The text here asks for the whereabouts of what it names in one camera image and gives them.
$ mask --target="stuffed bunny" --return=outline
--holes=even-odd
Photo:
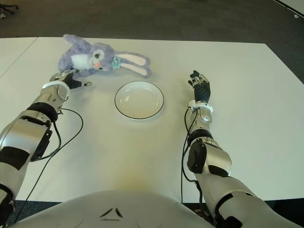
[[[62,72],[68,69],[80,70],[80,76],[88,76],[97,71],[110,71],[127,68],[144,77],[151,75],[149,58],[131,52],[115,51],[110,45],[95,43],[93,45],[83,38],[65,34],[65,41],[72,47],[62,55],[58,68]]]

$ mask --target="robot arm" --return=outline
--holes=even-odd
[[[0,133],[0,227],[14,211],[29,162],[39,160],[52,135],[51,123],[67,100],[70,88],[90,86],[73,80],[75,70],[52,76],[29,108]]]
[[[187,166],[199,182],[214,225],[220,228],[300,227],[276,214],[241,181],[229,176],[231,159],[209,129],[212,122],[209,82],[197,71],[191,77],[189,84],[194,88],[195,101],[189,105],[192,112],[188,123],[193,125],[189,129]]]

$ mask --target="white table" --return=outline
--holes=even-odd
[[[304,14],[304,0],[275,0],[280,4],[285,4],[285,7],[291,8],[292,11],[296,10],[302,15]]]
[[[35,37],[0,39],[0,77],[36,39]]]
[[[193,99],[187,81],[194,69],[211,82],[212,135],[231,156],[231,175],[263,200],[304,197],[304,86],[266,45],[87,40],[149,56],[153,75],[146,81],[162,90],[164,107],[153,119],[127,119],[115,108],[115,93],[143,79],[124,69],[88,77],[94,87],[72,91],[64,105],[83,116],[84,129],[50,162],[30,200],[66,201],[112,189],[149,190],[180,200],[183,115]],[[36,98],[68,48],[62,38],[38,38],[3,75],[0,129]],[[80,121],[66,113],[57,125],[65,142]],[[55,133],[53,139],[49,152],[57,146]],[[43,165],[29,165],[17,199],[26,198]],[[198,197],[196,187],[185,183],[184,201]]]

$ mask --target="floor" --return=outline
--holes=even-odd
[[[0,38],[69,33],[92,38],[266,43],[304,83],[304,20],[295,19],[272,0],[0,1],[20,8],[0,20]],[[296,202],[303,209],[303,199]],[[22,203],[17,201],[17,211]],[[20,219],[55,204],[29,202]],[[279,204],[275,204],[278,210],[287,208]]]

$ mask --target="black cable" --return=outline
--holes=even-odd
[[[54,150],[52,153],[50,153],[48,156],[45,156],[43,158],[40,158],[40,159],[37,159],[37,161],[40,161],[40,160],[43,160],[43,159],[46,159],[46,158],[49,158],[49,157],[52,157],[54,156],[56,153],[58,153],[63,147],[65,147],[69,142],[71,142],[82,130],[83,126],[84,126],[84,120],[83,118],[81,117],[81,115],[71,109],[67,109],[67,108],[62,108],[61,110],[67,110],[67,111],[70,111],[70,112],[73,112],[75,114],[77,114],[79,116],[79,118],[81,119],[81,127],[80,127],[80,130],[77,132],[77,134],[74,135],[74,137],[72,137],[69,141],[67,141],[62,147],[61,146],[61,138],[60,138],[60,135],[58,135],[58,139],[60,140],[60,146],[57,147],[56,150]]]
[[[52,152],[50,153],[48,156],[45,156],[43,158],[38,158],[37,160],[35,161],[40,161],[40,160],[43,160],[43,159],[46,159],[46,158],[49,158],[49,157],[52,157],[55,153],[57,153],[59,150],[60,150],[60,147],[61,147],[61,137],[60,137],[60,134],[59,134],[59,131],[57,129],[57,126],[56,126],[56,122],[53,121],[53,125],[54,125],[54,129],[55,129],[55,132],[57,134],[57,137],[58,137],[58,147]]]
[[[48,161],[46,162],[46,164],[44,165],[44,167],[43,167],[42,171],[40,172],[40,175],[39,175],[39,177],[38,177],[36,183],[34,184],[32,190],[30,191],[28,197],[26,198],[26,200],[25,200],[25,202],[23,203],[23,205],[22,205],[20,211],[18,212],[18,215],[16,216],[14,223],[17,222],[17,219],[19,218],[19,215],[20,215],[21,211],[23,210],[24,206],[26,205],[26,203],[27,203],[29,197],[31,196],[33,190],[35,189],[35,187],[36,187],[36,185],[37,185],[37,183],[38,183],[38,181],[39,181],[39,179],[40,179],[40,177],[41,177],[41,175],[42,175],[44,169],[46,168],[47,164],[49,163],[49,161],[50,161],[51,159],[52,159],[52,157],[50,157],[50,158],[48,159]]]
[[[186,127],[186,130],[187,130],[187,136],[186,136],[186,139],[185,139],[185,142],[184,142],[183,151],[182,151],[182,158],[181,158],[181,175],[180,175],[180,181],[181,181],[180,182],[181,203],[183,203],[182,177],[184,176],[187,181],[192,182],[192,183],[194,182],[196,184],[196,187],[197,187],[197,189],[199,190],[199,193],[200,193],[199,194],[199,208],[200,208],[200,211],[201,211],[201,213],[203,215],[203,218],[207,222],[209,222],[210,224],[213,224],[213,222],[211,221],[211,219],[208,218],[208,216],[205,213],[204,206],[203,206],[203,193],[202,193],[202,190],[200,188],[199,182],[197,180],[190,180],[187,177],[187,175],[185,173],[185,170],[184,170],[184,157],[185,157],[185,154],[186,154],[187,150],[189,149],[189,145],[187,144],[186,149],[185,149],[185,145],[186,145],[186,142],[187,142],[187,138],[190,135],[190,129],[193,126],[194,121],[195,121],[195,119],[196,119],[196,117],[198,115],[198,110],[196,109],[196,114],[195,114],[194,120],[192,121],[190,127],[188,128],[187,127],[187,123],[186,123],[186,116],[187,116],[188,111],[189,111],[189,109],[186,110],[185,115],[184,115],[184,123],[185,123],[185,127]]]
[[[186,130],[187,130],[187,136],[186,136],[186,139],[185,139],[185,142],[184,142],[184,146],[183,146],[183,148],[182,148],[182,157],[181,157],[181,171],[180,171],[180,196],[181,196],[181,203],[183,203],[183,193],[182,193],[182,176],[184,175],[184,177],[186,178],[186,180],[187,181],[189,181],[189,182],[194,182],[193,180],[190,180],[188,177],[187,177],[187,175],[186,175],[186,173],[185,173],[185,170],[184,170],[184,157],[185,157],[185,154],[186,154],[186,152],[187,152],[187,150],[188,150],[188,148],[189,148],[189,145],[187,145],[187,148],[185,149],[185,145],[186,145],[186,142],[187,142],[187,138],[188,138],[188,136],[189,136],[189,129],[191,129],[191,127],[193,126],[193,124],[194,124],[194,121],[195,121],[195,119],[196,119],[196,117],[197,117],[197,115],[198,115],[198,110],[196,109],[196,115],[195,115],[195,118],[194,118],[194,120],[193,120],[193,122],[191,123],[191,125],[190,125],[190,128],[188,129],[188,127],[187,127],[187,123],[186,123],[186,117],[187,117],[187,113],[188,113],[188,111],[189,111],[189,109],[187,108],[187,110],[186,110],[186,112],[185,112],[185,115],[184,115],[184,123],[185,123],[185,127],[186,127]]]
[[[81,127],[80,127],[79,131],[78,131],[78,132],[77,132],[69,141],[67,141],[63,146],[61,146],[61,137],[60,137],[59,131],[58,131],[58,129],[57,129],[56,122],[55,122],[55,121],[53,122],[54,129],[55,129],[55,131],[56,131],[56,133],[57,133],[58,140],[59,140],[58,147],[57,147],[57,149],[54,150],[50,155],[48,155],[48,156],[42,158],[42,159],[46,159],[46,158],[49,158],[49,159],[48,159],[48,161],[45,163],[45,165],[43,166],[43,169],[42,169],[42,171],[40,172],[40,174],[39,174],[39,176],[38,176],[38,178],[37,178],[37,180],[36,180],[36,183],[34,184],[32,190],[30,191],[30,193],[29,193],[29,195],[27,196],[25,202],[23,203],[23,205],[22,205],[20,211],[18,212],[18,214],[17,214],[17,216],[16,216],[16,218],[15,218],[14,223],[17,222],[17,219],[19,218],[20,213],[22,212],[22,210],[23,210],[24,206],[26,205],[26,203],[27,203],[29,197],[31,196],[32,192],[34,191],[34,189],[35,189],[35,187],[36,187],[38,181],[40,180],[40,177],[42,176],[42,174],[43,174],[43,172],[44,172],[44,169],[46,168],[46,166],[48,165],[48,163],[50,162],[50,160],[56,155],[56,153],[58,153],[58,152],[59,152],[63,147],[65,147],[69,142],[71,142],[71,141],[72,141],[72,140],[81,132],[81,130],[82,130],[83,126],[84,126],[84,120],[83,120],[82,116],[81,116],[79,113],[77,113],[77,112],[75,112],[75,111],[73,111],[73,110],[67,109],[67,108],[62,108],[62,110],[67,110],[67,111],[70,111],[70,112],[73,112],[73,113],[77,114],[77,115],[80,117],[80,119],[81,119]]]

